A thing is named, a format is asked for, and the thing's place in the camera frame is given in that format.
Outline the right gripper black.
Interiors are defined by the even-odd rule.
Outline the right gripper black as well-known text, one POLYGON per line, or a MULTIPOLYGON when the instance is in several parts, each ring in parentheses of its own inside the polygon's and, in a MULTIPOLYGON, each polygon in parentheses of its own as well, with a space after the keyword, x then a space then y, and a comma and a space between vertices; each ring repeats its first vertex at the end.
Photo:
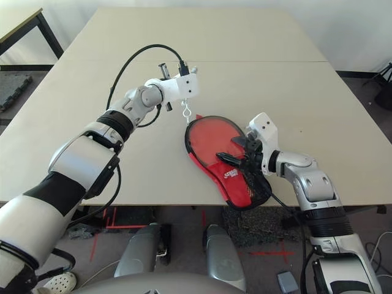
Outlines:
MULTIPOLYGON (((260 170, 262 168, 263 160, 263 143, 255 138, 252 134, 245 137, 233 137, 231 139, 237 145, 244 145, 244 152, 246 155, 247 169, 250 172, 260 170)), ((230 166, 243 166, 244 159, 237 158, 229 153, 216 153, 216 157, 223 163, 230 166)))

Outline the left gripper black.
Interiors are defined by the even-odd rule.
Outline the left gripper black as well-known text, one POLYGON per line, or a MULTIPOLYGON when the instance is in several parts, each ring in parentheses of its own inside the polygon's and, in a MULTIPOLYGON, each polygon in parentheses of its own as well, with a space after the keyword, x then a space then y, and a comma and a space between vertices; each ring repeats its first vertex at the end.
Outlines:
MULTIPOLYGON (((171 79, 169 71, 167 69, 166 63, 159 64, 158 67, 160 68, 160 70, 162 72, 162 76, 163 76, 161 78, 162 81, 171 79)), ((167 111, 172 111, 173 110, 172 105, 171 105, 170 102, 166 102, 165 103, 165 108, 166 108, 167 111)))

